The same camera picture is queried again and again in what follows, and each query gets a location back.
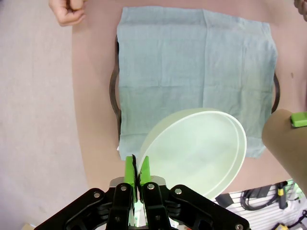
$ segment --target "floor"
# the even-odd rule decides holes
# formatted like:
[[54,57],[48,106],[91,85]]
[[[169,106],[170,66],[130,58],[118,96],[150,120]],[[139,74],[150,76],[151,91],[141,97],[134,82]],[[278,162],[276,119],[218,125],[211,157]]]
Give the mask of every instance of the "floor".
[[0,1],[0,223],[20,230],[87,190],[71,80],[71,27],[47,1]]

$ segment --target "table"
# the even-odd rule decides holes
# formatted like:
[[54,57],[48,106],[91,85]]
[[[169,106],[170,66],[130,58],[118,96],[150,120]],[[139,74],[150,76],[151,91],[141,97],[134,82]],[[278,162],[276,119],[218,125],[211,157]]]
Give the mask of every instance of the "table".
[[[307,106],[307,23],[287,0],[91,0],[86,19],[73,28],[72,72],[77,127],[90,187],[108,189],[124,175],[116,150],[116,117],[109,99],[115,61],[117,24],[124,6],[160,5],[204,8],[250,20],[269,22],[279,53],[276,74],[281,87],[279,108],[293,112]],[[246,158],[225,190],[234,192],[274,184],[289,174],[267,150],[259,159]]]

